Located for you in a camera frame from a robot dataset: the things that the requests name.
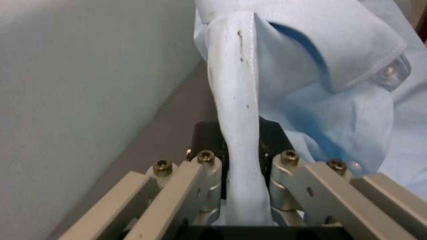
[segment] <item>brass screw head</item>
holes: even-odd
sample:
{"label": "brass screw head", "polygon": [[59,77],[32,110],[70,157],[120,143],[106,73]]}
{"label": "brass screw head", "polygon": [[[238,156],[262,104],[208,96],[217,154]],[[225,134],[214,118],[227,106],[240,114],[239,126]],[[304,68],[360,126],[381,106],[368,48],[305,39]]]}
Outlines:
{"label": "brass screw head", "polygon": [[197,154],[197,162],[199,164],[207,164],[209,166],[215,163],[215,153],[210,150],[202,150]]}
{"label": "brass screw head", "polygon": [[340,159],[331,158],[326,164],[340,176],[343,176],[346,173],[347,165]]}
{"label": "brass screw head", "polygon": [[152,170],[157,177],[166,177],[172,173],[172,163],[166,160],[157,161]]}
{"label": "brass screw head", "polygon": [[282,164],[296,166],[300,160],[300,155],[294,150],[281,152],[280,161]]}

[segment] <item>gray surface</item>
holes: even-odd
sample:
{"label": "gray surface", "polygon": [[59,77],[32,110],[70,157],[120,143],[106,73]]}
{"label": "gray surface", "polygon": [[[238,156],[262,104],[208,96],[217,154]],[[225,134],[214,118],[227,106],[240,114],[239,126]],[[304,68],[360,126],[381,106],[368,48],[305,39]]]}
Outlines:
{"label": "gray surface", "polygon": [[194,125],[199,121],[214,121],[216,116],[206,65],[200,63],[187,80],[169,96],[137,139],[96,180],[49,239],[59,237],[127,172],[144,173],[158,160],[182,162],[186,156],[186,148],[191,145]]}
{"label": "gray surface", "polygon": [[201,60],[194,0],[0,0],[0,239],[40,240]]}

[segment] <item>stitching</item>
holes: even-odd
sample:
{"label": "stitching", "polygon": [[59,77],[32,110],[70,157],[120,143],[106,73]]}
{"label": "stitching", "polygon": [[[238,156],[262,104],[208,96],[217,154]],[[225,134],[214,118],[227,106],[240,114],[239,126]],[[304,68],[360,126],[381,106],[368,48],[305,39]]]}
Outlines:
{"label": "stitching", "polygon": [[249,16],[249,32],[250,32],[250,66],[251,66],[251,69],[250,69],[250,72],[251,72],[251,74],[252,74],[252,80],[254,80],[255,81],[255,71],[254,71],[254,62],[255,62],[255,60],[254,60],[254,30],[253,30],[253,27],[254,27],[254,23],[253,23],[253,20],[254,20],[254,15],[253,14],[251,14],[250,16]]}

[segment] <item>wrinkled cloth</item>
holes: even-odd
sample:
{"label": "wrinkled cloth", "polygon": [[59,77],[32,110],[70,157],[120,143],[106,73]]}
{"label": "wrinkled cloth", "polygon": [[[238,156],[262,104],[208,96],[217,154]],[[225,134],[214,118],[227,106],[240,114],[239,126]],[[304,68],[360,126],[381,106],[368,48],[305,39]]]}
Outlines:
{"label": "wrinkled cloth", "polygon": [[427,51],[392,0],[196,0],[194,40],[229,150],[222,224],[272,224],[258,115],[304,161],[380,169],[426,199]]}

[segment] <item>gray wall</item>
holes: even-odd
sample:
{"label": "gray wall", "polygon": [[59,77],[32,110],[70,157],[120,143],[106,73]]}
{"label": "gray wall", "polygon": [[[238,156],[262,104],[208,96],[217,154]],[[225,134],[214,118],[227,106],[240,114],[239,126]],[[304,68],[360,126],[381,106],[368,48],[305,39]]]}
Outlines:
{"label": "gray wall", "polygon": [[44,239],[200,61],[193,0],[0,1],[0,239]]}

